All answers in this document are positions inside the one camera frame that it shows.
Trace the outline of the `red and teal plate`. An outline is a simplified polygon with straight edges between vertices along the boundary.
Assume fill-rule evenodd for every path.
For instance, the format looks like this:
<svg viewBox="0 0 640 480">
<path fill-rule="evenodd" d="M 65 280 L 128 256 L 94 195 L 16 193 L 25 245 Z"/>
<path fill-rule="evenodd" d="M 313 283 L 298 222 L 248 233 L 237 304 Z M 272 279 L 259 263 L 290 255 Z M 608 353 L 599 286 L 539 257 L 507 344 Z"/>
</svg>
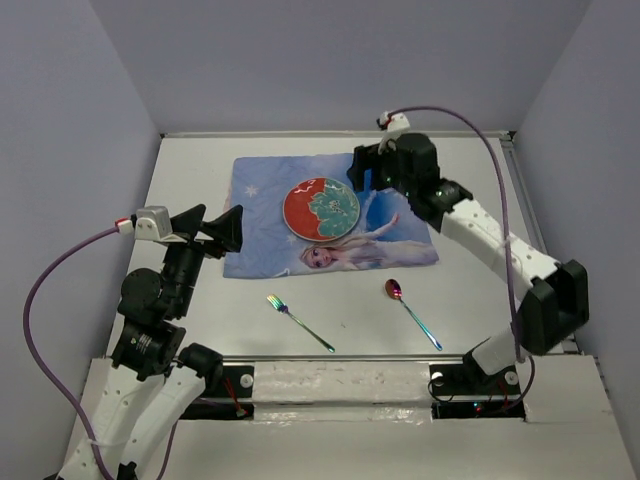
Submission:
<svg viewBox="0 0 640 480">
<path fill-rule="evenodd" d="M 316 243 L 337 240 L 357 225 L 361 207 L 341 181 L 315 177 L 300 182 L 284 197 L 283 219 L 296 236 Z"/>
</svg>

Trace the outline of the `rainbow metal fork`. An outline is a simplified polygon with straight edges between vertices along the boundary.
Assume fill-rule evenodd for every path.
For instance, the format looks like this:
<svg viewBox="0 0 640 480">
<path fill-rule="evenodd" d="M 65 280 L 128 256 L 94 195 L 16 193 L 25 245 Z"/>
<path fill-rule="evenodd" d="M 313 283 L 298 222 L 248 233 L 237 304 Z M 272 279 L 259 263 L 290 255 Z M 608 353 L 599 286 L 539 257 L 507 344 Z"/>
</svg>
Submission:
<svg viewBox="0 0 640 480">
<path fill-rule="evenodd" d="M 335 352 L 335 348 L 329 342 L 324 340 L 321 336 L 319 336 L 316 332 L 314 332 L 310 327 L 308 327 L 302 320 L 300 320 L 297 316 L 295 316 L 290 311 L 289 306 L 285 302 L 283 302 L 279 297 L 277 297 L 276 295 L 270 294 L 266 297 L 266 299 L 275 310 L 291 318 L 297 325 L 299 325 L 309 335 L 311 335 L 320 345 L 322 345 L 329 353 Z"/>
</svg>

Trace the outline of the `rainbow metal spoon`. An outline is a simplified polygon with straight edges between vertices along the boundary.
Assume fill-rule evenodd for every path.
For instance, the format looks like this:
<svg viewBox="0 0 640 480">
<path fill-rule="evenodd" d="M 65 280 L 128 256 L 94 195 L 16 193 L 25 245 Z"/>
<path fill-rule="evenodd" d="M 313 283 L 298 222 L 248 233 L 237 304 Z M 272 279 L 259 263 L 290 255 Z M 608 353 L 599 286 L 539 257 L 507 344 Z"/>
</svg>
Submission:
<svg viewBox="0 0 640 480">
<path fill-rule="evenodd" d="M 405 302 L 405 300 L 403 298 L 403 292 L 402 292 L 402 289 L 401 289 L 401 286 L 400 286 L 399 282 L 397 280 L 395 280 L 395 279 L 388 279 L 385 282 L 384 288 L 385 288 L 385 292 L 387 293 L 387 295 L 390 298 L 392 298 L 394 300 L 397 300 L 404 307 L 404 309 L 408 312 L 408 314 L 411 316 L 411 318 L 415 321 L 415 323 L 418 325 L 418 327 L 421 329 L 421 331 L 427 336 L 427 338 L 432 343 L 432 345 L 436 348 L 436 350 L 437 351 L 442 351 L 443 350 L 442 344 L 437 340 L 435 335 L 423 323 L 423 321 L 418 317 L 418 315 Z"/>
</svg>

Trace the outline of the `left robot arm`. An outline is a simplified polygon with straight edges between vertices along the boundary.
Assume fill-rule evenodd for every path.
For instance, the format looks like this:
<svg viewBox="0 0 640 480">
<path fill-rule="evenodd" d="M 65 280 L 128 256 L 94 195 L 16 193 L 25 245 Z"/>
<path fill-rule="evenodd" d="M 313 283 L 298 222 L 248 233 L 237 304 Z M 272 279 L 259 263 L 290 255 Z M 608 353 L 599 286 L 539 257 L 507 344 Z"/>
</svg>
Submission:
<svg viewBox="0 0 640 480">
<path fill-rule="evenodd" d="M 141 208 L 116 222 L 121 234 L 165 247 L 162 268 L 138 268 L 123 280 L 118 313 L 124 323 L 91 431 L 78 442 L 60 479 L 139 479 L 188 406 L 221 383 L 223 357 L 192 343 L 176 321 L 186 316 L 204 260 L 240 251 L 240 205 L 205 220 L 196 205 L 172 216 L 163 206 Z"/>
</svg>

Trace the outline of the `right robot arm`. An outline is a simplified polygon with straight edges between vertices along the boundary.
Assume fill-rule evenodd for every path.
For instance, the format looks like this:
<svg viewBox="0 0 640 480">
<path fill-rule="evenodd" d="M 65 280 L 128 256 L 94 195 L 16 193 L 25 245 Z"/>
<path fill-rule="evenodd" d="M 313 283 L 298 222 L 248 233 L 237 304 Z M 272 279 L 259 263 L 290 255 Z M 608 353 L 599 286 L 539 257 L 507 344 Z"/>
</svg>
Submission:
<svg viewBox="0 0 640 480">
<path fill-rule="evenodd" d="M 510 326 L 464 355 L 460 379 L 468 390 L 486 390 L 519 354 L 544 356 L 587 323 L 586 268 L 576 260 L 562 263 L 502 227 L 470 191 L 441 175 L 426 135 L 355 148 L 347 177 L 356 191 L 392 188 L 403 195 L 420 220 L 473 254 L 518 301 Z"/>
</svg>

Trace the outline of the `blue Frozen placemat cloth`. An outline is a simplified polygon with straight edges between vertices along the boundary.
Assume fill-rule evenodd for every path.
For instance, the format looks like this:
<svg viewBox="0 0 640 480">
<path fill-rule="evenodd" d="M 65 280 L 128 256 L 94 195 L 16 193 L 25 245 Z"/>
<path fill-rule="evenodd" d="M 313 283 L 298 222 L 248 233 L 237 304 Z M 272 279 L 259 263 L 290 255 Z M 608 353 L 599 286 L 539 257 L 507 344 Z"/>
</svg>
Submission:
<svg viewBox="0 0 640 480">
<path fill-rule="evenodd" d="M 232 169 L 229 200 L 244 208 L 243 246 L 225 261 L 227 278 L 266 279 L 292 275 L 431 266 L 439 255 L 425 223 L 393 189 L 366 187 L 356 193 L 347 178 L 349 153 L 240 157 Z M 315 177 L 343 182 L 361 207 L 355 228 L 326 243 L 293 234 L 283 219 L 285 195 Z"/>
</svg>

